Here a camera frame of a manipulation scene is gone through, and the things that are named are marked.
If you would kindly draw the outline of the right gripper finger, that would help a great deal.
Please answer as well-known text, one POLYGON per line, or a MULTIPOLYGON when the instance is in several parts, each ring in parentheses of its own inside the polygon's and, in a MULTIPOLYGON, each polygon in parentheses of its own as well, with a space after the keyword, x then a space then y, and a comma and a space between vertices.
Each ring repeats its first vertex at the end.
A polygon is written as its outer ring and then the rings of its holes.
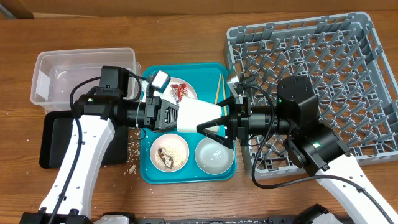
POLYGON ((228 106, 229 108, 242 107, 243 97, 241 95, 230 96, 229 98, 217 103, 217 105, 221 107, 228 106))
POLYGON ((233 134, 234 129, 233 129, 232 118, 233 117, 231 115, 227 115, 199 124, 197 126, 197 133, 214 140, 215 142, 223 145, 224 147, 232 149, 234 144, 234 134, 233 134), (225 132, 224 137, 212 133, 211 131, 207 131, 208 128, 213 128, 217 126, 224 126, 226 128, 224 131, 225 132))

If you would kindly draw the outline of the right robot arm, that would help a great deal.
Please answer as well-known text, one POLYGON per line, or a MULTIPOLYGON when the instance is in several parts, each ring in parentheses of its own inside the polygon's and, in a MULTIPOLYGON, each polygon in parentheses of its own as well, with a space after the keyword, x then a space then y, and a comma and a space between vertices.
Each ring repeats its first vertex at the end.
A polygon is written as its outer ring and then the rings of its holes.
POLYGON ((366 177, 348 145, 319 120, 318 97, 308 77, 282 79, 276 102, 258 85, 238 83, 235 90, 219 103, 228 106, 228 115, 201 123, 196 131, 228 148, 236 139, 249 143, 250 136, 258 135, 264 147, 271 135, 285 135, 289 159, 308 174, 273 185, 255 180, 257 187, 276 189, 316 180, 355 223, 397 223, 397 212, 366 177))

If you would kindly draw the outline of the red snack wrapper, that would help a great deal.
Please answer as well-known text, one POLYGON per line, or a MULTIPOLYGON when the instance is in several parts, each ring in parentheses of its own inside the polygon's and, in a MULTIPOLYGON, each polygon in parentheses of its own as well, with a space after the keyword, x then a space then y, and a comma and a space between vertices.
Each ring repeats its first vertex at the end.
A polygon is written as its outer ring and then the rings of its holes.
POLYGON ((184 96, 188 96, 187 85, 182 84, 171 84, 172 96, 175 98, 176 102, 181 102, 184 96))

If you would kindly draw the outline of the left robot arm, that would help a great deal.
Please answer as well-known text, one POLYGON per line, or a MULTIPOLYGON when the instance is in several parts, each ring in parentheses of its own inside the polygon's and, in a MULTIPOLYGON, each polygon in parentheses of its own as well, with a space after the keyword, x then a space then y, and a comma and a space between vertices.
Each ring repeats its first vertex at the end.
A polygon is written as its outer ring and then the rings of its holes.
POLYGON ((169 85, 169 74, 149 75, 146 100, 127 100, 129 79, 142 78, 132 71, 103 66, 99 85, 69 99, 73 116, 66 154, 50 192, 35 213, 25 212, 21 223, 90 223, 91 201, 105 152, 116 126, 147 128, 164 133, 177 126, 178 106, 154 96, 169 85))

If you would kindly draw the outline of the small pink plate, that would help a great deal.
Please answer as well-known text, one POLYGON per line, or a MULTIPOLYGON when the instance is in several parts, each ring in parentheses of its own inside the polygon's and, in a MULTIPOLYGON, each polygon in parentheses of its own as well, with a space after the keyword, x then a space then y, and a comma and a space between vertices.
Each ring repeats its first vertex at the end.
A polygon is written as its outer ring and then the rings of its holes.
POLYGON ((150 148, 150 160, 158 170, 166 173, 180 170, 188 161, 189 146, 177 134, 159 136, 150 148))

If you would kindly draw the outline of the large white plate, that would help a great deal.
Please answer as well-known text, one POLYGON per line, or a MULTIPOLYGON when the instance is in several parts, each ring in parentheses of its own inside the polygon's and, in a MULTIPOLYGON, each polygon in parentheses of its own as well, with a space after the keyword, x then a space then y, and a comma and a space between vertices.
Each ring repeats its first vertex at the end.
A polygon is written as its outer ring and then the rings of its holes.
POLYGON ((183 96, 197 99, 197 94, 194 88, 188 82, 180 78, 174 78, 174 77, 171 78, 169 85, 167 86, 167 88, 164 90, 163 93, 155 91, 153 95, 160 97, 162 100, 167 100, 175 105, 178 105, 182 98, 181 96, 177 96, 178 87, 182 87, 180 92, 182 93, 183 96))

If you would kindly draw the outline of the white paper cup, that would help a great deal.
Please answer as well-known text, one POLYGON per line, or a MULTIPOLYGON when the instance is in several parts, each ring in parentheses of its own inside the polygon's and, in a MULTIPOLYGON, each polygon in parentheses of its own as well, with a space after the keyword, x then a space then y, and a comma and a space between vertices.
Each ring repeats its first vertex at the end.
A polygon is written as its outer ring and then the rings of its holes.
POLYGON ((179 103, 177 131, 180 133, 197 133, 199 124, 220 118, 221 111, 221 106, 184 96, 179 103))

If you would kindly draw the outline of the grey bowl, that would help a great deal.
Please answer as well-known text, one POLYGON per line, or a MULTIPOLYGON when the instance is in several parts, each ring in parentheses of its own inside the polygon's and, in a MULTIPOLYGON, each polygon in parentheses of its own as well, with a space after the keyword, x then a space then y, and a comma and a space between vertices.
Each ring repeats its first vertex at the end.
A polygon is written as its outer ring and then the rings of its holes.
POLYGON ((210 138, 204 138, 195 149, 195 162, 203 172, 219 175, 232 166, 234 151, 210 138))

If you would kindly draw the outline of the rice and food scraps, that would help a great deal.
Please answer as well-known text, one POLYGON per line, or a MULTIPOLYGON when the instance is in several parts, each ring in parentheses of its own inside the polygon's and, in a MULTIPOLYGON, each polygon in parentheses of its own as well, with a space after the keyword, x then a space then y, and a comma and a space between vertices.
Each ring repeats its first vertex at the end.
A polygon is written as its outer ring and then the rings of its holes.
POLYGON ((161 168, 172 171, 184 165, 186 155, 175 148, 160 147, 155 154, 155 158, 161 168))

